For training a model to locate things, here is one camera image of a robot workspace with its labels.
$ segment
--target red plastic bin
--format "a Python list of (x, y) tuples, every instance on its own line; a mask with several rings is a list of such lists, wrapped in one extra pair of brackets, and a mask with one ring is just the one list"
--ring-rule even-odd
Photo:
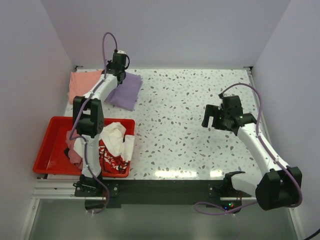
[[(105, 118), (104, 124), (120, 122), (126, 129), (126, 135), (134, 135), (135, 121), (132, 119)], [(67, 131), (73, 126), (72, 117), (54, 116), (45, 132), (33, 171), (38, 174), (81, 175), (81, 170), (70, 162), (64, 153)], [(125, 178), (129, 175), (130, 165), (123, 174), (102, 172), (103, 177)]]

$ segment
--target gray wall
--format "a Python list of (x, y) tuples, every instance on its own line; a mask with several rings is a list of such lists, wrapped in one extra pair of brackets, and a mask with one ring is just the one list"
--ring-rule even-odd
[[(253, 66), (290, 0), (41, 0), (74, 64), (102, 67), (110, 31), (134, 67)], [(109, 50), (114, 48), (108, 38)]]
[(320, 1), (292, 0), (253, 68), (272, 144), (302, 170), (308, 234), (320, 219)]
[(72, 64), (39, 0), (1, 0), (0, 34), (0, 239), (15, 240), (45, 129), (65, 109)]

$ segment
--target black bracket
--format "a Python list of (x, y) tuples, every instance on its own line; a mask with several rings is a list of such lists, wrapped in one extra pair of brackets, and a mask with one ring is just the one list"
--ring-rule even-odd
[[(148, 205), (194, 205), (197, 202), (210, 202), (230, 208), (229, 200), (221, 197), (236, 198), (236, 191), (220, 191), (223, 180), (102, 180), (110, 191), (108, 208), (121, 208), (122, 204)], [(77, 189), (75, 197), (83, 197)], [(86, 209), (103, 207), (103, 200), (86, 200)], [(234, 207), (240, 201), (232, 201)]]

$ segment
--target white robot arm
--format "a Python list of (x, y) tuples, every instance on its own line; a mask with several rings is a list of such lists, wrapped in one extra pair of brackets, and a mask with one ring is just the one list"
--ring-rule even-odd
[(99, 161), (100, 133), (105, 125), (102, 102), (126, 78), (126, 59), (123, 51), (115, 51), (112, 60), (108, 61), (106, 72), (101, 73), (99, 81), (84, 96), (73, 99), (73, 125), (81, 136), (84, 156), (82, 174), (77, 188), (83, 189), (83, 196), (96, 196), (102, 189), (102, 170)]
[[(227, 173), (220, 191), (245, 192), (256, 197), (258, 204), (264, 210), (288, 207), (301, 202), (299, 191), (302, 173), (299, 168), (290, 167), (277, 154), (261, 131), (256, 133), (257, 120), (251, 113), (243, 113), (239, 96), (222, 94), (219, 96), (222, 100), (220, 106), (206, 106), (202, 126), (208, 127), (209, 117), (213, 117), (212, 127), (233, 132), (246, 145), (261, 171), (261, 177), (252, 176), (243, 171)], [(290, 177), (294, 178), (299, 189)]]

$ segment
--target terrazzo surface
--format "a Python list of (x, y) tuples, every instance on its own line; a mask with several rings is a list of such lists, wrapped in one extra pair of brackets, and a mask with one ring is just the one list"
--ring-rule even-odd
[[(201, 126), (206, 105), (219, 105), (218, 94), (222, 90), (235, 83), (250, 83), (246, 70), (130, 69), (128, 72), (140, 75), (143, 80), (134, 111), (103, 103), (105, 118), (135, 121), (135, 146), (126, 179), (223, 179), (225, 173), (239, 170), (261, 176), (250, 152), (232, 132)], [(239, 95), (244, 113), (257, 117), (254, 95), (249, 88), (236, 86), (227, 93)], [(65, 116), (72, 116), (72, 107), (67, 104)], [(49, 178), (70, 177), (51, 175)]]

